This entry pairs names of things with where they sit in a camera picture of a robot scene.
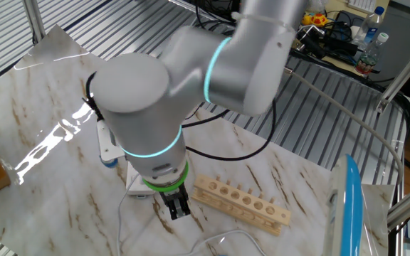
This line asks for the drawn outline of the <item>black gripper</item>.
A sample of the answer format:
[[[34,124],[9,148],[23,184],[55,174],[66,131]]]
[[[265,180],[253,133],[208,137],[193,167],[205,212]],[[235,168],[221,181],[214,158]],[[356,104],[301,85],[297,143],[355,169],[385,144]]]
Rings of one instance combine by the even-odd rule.
[[[159,193],[164,201],[164,204],[169,208],[172,220],[182,217],[183,215],[190,215],[189,209],[189,195],[184,184],[169,192]]]

